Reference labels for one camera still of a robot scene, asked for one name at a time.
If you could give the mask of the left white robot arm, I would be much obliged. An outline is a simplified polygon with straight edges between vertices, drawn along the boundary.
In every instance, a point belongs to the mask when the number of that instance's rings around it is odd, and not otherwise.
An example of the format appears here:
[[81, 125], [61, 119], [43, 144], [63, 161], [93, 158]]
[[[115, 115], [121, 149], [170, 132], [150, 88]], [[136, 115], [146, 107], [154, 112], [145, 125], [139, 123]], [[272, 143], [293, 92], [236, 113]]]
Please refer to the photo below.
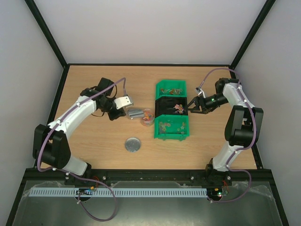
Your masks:
[[126, 79], [113, 82], [101, 78], [97, 86], [81, 91], [75, 103], [56, 120], [47, 125], [38, 125], [34, 131], [33, 157], [40, 172], [61, 170], [65, 173], [83, 176], [91, 165], [72, 155], [69, 139], [76, 128], [94, 112], [107, 113], [111, 121], [126, 115], [124, 107], [132, 101], [123, 89], [123, 96], [113, 96], [112, 90]]

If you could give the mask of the silver metal jar lid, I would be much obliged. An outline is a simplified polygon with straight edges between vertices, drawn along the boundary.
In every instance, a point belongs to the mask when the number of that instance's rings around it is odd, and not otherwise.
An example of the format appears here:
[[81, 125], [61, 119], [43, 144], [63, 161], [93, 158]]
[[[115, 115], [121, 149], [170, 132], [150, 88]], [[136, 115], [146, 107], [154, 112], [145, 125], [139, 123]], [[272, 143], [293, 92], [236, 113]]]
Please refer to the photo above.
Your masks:
[[128, 152], [134, 153], [141, 148], [141, 141], [136, 137], [130, 137], [125, 141], [125, 149]]

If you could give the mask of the green candy bin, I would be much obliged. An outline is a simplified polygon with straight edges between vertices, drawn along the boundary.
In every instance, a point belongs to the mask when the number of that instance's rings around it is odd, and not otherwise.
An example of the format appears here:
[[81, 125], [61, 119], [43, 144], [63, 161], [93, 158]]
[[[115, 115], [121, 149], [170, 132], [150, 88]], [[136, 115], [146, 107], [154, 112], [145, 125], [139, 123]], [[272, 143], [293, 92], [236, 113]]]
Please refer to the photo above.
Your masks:
[[161, 97], [187, 97], [186, 81], [161, 80], [156, 84], [155, 99]]
[[189, 136], [187, 115], [160, 115], [154, 120], [154, 138], [183, 141]]

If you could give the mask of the black candy bin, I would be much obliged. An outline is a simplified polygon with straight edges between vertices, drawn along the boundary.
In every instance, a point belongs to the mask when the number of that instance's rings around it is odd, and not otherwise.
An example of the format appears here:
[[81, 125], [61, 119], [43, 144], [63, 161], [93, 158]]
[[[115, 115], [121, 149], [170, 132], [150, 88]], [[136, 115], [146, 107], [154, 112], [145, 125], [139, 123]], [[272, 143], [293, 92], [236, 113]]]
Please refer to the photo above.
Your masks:
[[155, 117], [188, 115], [186, 97], [160, 97], [155, 101]]

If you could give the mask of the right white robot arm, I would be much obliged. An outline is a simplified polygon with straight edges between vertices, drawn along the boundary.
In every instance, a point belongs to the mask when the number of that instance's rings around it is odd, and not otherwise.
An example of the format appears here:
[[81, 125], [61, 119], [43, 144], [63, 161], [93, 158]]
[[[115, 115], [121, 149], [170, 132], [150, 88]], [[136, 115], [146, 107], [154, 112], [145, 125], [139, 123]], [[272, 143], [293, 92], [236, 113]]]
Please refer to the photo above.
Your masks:
[[264, 116], [263, 109], [248, 100], [238, 79], [220, 78], [215, 90], [212, 96], [194, 97], [185, 107], [186, 111], [199, 114], [211, 113], [223, 104], [230, 104], [232, 108], [224, 130], [226, 142], [206, 165], [205, 180], [211, 185], [227, 180], [227, 172], [237, 156], [256, 144]]

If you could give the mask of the silver metal scoop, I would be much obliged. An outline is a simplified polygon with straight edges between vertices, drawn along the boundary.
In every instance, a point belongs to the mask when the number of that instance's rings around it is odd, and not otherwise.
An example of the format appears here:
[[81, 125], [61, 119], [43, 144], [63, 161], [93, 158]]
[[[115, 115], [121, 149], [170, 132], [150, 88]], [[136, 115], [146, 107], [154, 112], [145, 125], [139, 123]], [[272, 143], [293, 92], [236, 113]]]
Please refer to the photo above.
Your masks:
[[143, 118], [144, 111], [142, 109], [132, 108], [127, 111], [129, 119]]

